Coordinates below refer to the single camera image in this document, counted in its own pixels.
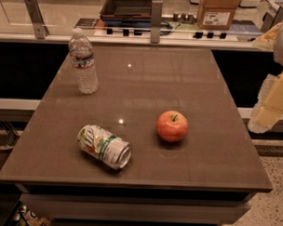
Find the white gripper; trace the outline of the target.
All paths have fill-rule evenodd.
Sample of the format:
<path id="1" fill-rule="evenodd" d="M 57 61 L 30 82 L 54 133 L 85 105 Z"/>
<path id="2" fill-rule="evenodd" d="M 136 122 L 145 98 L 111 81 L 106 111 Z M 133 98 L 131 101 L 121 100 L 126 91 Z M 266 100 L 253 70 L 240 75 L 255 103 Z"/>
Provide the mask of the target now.
<path id="1" fill-rule="evenodd" d="M 252 45 L 260 50 L 273 50 L 274 60 L 283 66 L 283 20 L 256 38 Z M 263 80 L 254 105 L 248 129 L 256 134 L 270 130 L 283 116 L 283 71 L 268 74 Z"/>

